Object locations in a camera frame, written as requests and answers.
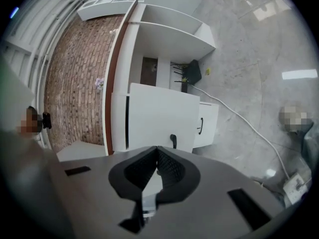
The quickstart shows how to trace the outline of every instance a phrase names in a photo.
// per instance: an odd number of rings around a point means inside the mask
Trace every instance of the white cable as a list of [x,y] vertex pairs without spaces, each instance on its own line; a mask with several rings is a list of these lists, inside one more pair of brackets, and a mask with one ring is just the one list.
[[202,91],[204,94],[208,95],[210,98],[213,98],[213,99],[215,99],[215,100],[221,102],[227,109],[229,109],[229,110],[230,110],[231,112],[233,112],[234,114],[238,115],[244,122],[246,122],[246,123],[248,124],[248,126],[250,126],[251,129],[252,129],[257,135],[259,135],[263,140],[266,141],[266,143],[268,143],[268,144],[274,149],[275,153],[277,154],[277,156],[278,156],[278,158],[279,158],[279,161],[280,161],[280,163],[281,163],[281,166],[282,166],[282,168],[283,168],[283,171],[284,171],[284,173],[285,173],[287,179],[290,179],[290,177],[289,177],[289,175],[288,175],[288,173],[287,173],[287,171],[286,171],[285,165],[284,165],[284,163],[283,163],[283,161],[282,161],[282,159],[281,159],[281,157],[280,157],[278,151],[276,150],[276,148],[272,145],[271,142],[269,142],[264,136],[262,136],[257,130],[255,130],[255,128],[248,122],[248,120],[246,120],[244,117],[242,117],[239,113],[235,112],[233,109],[229,108],[229,107],[228,107],[223,101],[221,101],[220,99],[215,98],[215,97],[212,97],[210,94],[208,94],[208,93],[205,92],[204,90],[201,90],[201,89],[195,87],[194,85],[191,85],[191,86],[192,86],[193,88],[196,88],[196,89],[199,90],[199,91]]

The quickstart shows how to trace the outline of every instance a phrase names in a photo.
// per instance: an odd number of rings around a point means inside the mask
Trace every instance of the concrete floor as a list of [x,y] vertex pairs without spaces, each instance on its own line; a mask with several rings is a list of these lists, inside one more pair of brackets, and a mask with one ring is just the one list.
[[[201,59],[196,84],[244,116],[279,151],[289,174],[308,180],[300,141],[284,131],[282,106],[298,105],[318,118],[319,81],[283,80],[282,73],[318,69],[312,34],[290,0],[204,0],[194,17],[210,25],[216,50]],[[205,70],[211,74],[205,76]],[[194,88],[189,93],[213,102]],[[214,143],[194,153],[225,162],[250,177],[281,185],[284,174],[273,149],[240,118],[220,107]]]

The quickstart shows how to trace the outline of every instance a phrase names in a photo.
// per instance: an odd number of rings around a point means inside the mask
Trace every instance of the electrical outlet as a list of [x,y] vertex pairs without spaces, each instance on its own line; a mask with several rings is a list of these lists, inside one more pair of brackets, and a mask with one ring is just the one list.
[[304,193],[308,191],[304,180],[296,173],[285,184],[284,191],[292,204],[298,202]]

